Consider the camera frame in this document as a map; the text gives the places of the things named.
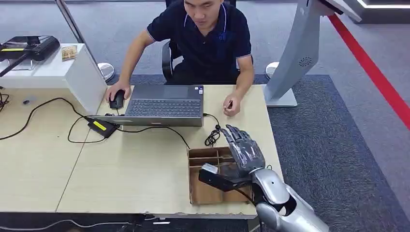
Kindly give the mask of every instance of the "man's arm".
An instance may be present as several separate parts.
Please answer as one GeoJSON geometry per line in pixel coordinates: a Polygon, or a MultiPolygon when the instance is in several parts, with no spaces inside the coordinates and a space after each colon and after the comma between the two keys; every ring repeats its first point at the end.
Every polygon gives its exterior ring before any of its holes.
{"type": "Polygon", "coordinates": [[[223,113],[227,116],[235,116],[241,110],[241,101],[253,83],[252,57],[244,56],[236,59],[241,73],[236,80],[236,89],[229,94],[223,102],[223,113]]]}
{"type": "Polygon", "coordinates": [[[146,30],[142,31],[131,43],[125,55],[124,64],[122,65],[119,81],[111,86],[105,93],[105,99],[107,101],[114,100],[115,94],[118,90],[125,91],[124,97],[127,99],[130,96],[130,78],[135,66],[141,58],[145,48],[154,43],[155,40],[148,34],[146,30]]]}
{"type": "Polygon", "coordinates": [[[122,65],[121,74],[119,80],[125,83],[130,82],[130,77],[141,58],[141,55],[145,48],[152,43],[154,39],[148,34],[146,30],[143,30],[131,43],[125,55],[124,64],[122,65]]]}
{"type": "Polygon", "coordinates": [[[236,93],[242,99],[253,83],[254,71],[252,56],[245,56],[236,59],[241,73],[236,80],[236,93]]]}

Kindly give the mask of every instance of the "shirt collar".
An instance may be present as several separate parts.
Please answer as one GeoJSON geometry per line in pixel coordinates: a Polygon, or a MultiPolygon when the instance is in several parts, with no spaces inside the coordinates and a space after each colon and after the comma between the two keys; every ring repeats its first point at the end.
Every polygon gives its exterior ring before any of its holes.
{"type": "MultiPolygon", "coordinates": [[[[188,14],[185,15],[184,27],[189,27],[191,29],[196,28],[195,23],[188,14]]],[[[226,31],[226,8],[224,3],[222,3],[219,8],[218,21],[213,30],[223,31],[223,33],[226,31]]]]}

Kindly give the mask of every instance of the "yellow label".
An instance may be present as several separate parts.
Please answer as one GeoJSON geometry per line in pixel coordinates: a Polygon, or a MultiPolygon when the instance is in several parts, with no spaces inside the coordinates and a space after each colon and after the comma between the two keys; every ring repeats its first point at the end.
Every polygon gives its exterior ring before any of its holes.
{"type": "Polygon", "coordinates": [[[93,123],[94,123],[94,125],[96,125],[101,130],[103,130],[103,131],[107,130],[107,128],[105,128],[105,126],[101,125],[99,122],[94,121],[93,123]]]}
{"type": "Polygon", "coordinates": [[[1,51],[2,52],[20,52],[20,51],[24,51],[24,48],[4,48],[1,51]]]}

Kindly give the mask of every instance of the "cardboard divider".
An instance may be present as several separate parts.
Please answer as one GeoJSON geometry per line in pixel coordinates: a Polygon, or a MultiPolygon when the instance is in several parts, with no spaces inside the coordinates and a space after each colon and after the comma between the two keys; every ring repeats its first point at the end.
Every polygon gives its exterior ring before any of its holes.
{"type": "MultiPolygon", "coordinates": [[[[199,170],[202,165],[209,163],[218,167],[218,173],[228,176],[238,176],[237,166],[229,147],[212,147],[191,149],[188,151],[190,175],[191,204],[215,204],[222,202],[247,202],[247,198],[232,190],[223,192],[217,188],[199,181],[199,170]]],[[[241,188],[251,196],[250,187],[241,188]]]]}

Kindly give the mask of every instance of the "robotic hand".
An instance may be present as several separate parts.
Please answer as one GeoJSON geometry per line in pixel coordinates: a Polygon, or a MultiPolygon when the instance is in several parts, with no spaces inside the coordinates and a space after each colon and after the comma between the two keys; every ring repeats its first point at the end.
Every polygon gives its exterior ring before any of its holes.
{"type": "Polygon", "coordinates": [[[252,186],[256,213],[261,221],[278,232],[328,232],[329,227],[316,216],[313,208],[278,174],[265,168],[258,144],[248,133],[231,125],[221,129],[236,161],[240,178],[217,174],[217,167],[205,164],[199,180],[222,191],[252,186]]]}

